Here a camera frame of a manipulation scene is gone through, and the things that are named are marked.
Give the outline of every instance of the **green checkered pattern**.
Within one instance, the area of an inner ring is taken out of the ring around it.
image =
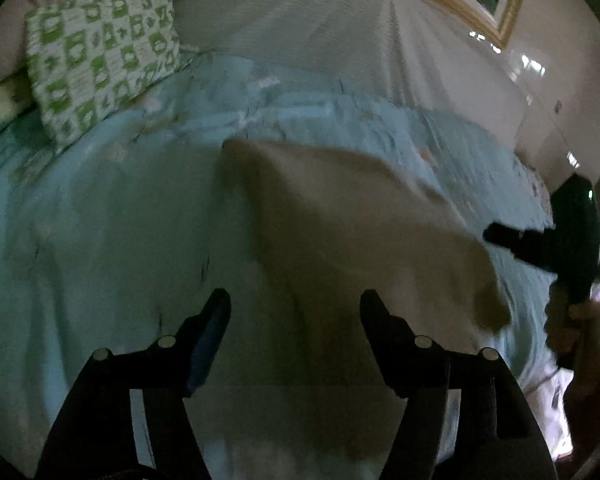
[[[72,0],[27,15],[27,67],[63,149],[180,67],[173,0]]]

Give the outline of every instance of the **green and white pillow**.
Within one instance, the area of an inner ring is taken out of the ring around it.
[[[72,0],[27,15],[27,69],[63,149],[180,68],[173,0]]]

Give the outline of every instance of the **person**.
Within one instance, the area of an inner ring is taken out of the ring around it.
[[[556,356],[575,349],[573,380],[564,393],[573,452],[555,463],[558,478],[600,480],[600,303],[569,305],[567,291],[554,283],[545,312],[547,347]],[[580,327],[571,328],[566,316]]]

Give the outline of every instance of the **bed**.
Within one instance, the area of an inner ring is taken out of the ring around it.
[[[423,0],[176,0],[176,25],[190,63],[61,155],[36,110],[0,134],[0,452],[31,475],[94,349],[144,348],[223,286],[232,325],[187,403],[212,477],[373,478],[386,446],[312,440],[302,323],[267,281],[253,207],[222,179],[222,143],[358,150],[422,179],[475,237],[494,220],[541,228],[551,219],[537,183],[506,146],[520,96]],[[512,321],[496,335],[469,327],[453,349],[497,348],[530,392],[553,366],[542,333],[551,276],[488,251]],[[553,399],[555,383],[543,387]],[[555,440],[551,403],[534,411]],[[398,419],[386,420],[390,444]],[[365,424],[353,421],[354,436]]]

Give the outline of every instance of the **hand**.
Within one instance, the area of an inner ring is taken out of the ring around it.
[[[585,301],[569,306],[567,290],[554,283],[549,289],[549,303],[544,331],[546,345],[557,356],[576,349],[573,381],[565,393],[565,402],[579,402],[593,393],[600,382],[600,303]],[[579,328],[566,326],[567,316]]]

